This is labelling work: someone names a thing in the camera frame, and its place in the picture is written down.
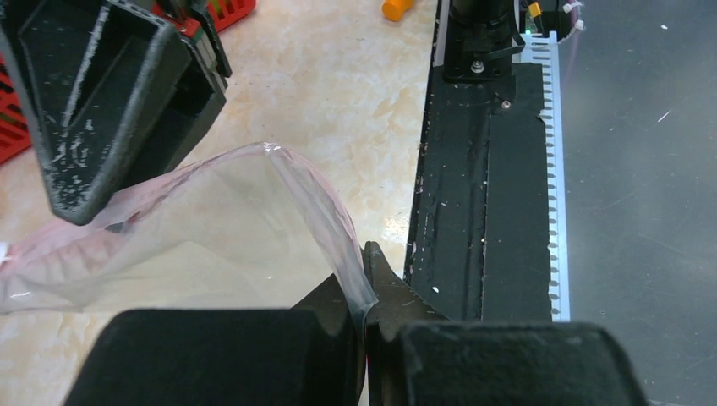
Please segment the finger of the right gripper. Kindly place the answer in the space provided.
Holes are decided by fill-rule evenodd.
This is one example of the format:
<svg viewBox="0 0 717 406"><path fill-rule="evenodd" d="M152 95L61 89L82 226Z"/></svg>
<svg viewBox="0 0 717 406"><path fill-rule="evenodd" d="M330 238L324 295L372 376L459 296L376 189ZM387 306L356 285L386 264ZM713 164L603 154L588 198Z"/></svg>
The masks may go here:
<svg viewBox="0 0 717 406"><path fill-rule="evenodd" d="M189 65L176 26L130 1L4 1L1 54L52 213L91 222Z"/></svg>

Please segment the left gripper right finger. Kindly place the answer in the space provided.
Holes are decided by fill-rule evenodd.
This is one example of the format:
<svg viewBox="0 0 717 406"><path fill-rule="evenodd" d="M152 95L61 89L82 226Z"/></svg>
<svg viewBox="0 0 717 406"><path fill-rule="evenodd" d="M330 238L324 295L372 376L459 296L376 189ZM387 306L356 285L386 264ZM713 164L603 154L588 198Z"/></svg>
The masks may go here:
<svg viewBox="0 0 717 406"><path fill-rule="evenodd" d="M363 249L372 405L645 405L621 345L590 323L450 321Z"/></svg>

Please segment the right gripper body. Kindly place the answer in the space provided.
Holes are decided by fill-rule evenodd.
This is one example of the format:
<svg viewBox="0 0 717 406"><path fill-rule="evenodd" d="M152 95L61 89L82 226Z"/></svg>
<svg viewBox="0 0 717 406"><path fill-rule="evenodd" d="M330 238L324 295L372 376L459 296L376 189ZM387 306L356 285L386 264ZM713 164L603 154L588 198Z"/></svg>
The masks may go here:
<svg viewBox="0 0 717 406"><path fill-rule="evenodd" d="M207 1L155 1L150 10L176 25L191 61L125 176L124 188L168 173L182 162L223 109L232 74Z"/></svg>

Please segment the clear zip top bag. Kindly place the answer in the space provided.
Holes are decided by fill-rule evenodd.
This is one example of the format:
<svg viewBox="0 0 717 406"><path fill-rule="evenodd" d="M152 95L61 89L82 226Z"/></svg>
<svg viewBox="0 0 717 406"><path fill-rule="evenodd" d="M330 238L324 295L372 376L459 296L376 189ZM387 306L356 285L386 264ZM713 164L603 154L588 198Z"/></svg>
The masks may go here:
<svg viewBox="0 0 717 406"><path fill-rule="evenodd" d="M1 252L3 313L288 308L329 276L356 324L377 301L345 205L272 143L119 191L88 224L56 220Z"/></svg>

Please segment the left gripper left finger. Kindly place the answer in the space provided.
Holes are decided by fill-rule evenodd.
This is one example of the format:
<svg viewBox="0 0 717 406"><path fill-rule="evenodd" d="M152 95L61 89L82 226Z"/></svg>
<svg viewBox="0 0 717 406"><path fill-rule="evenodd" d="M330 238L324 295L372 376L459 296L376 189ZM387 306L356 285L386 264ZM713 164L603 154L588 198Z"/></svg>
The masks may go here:
<svg viewBox="0 0 717 406"><path fill-rule="evenodd" d="M364 351L328 277L289 309L127 310L105 326L67 405L355 405Z"/></svg>

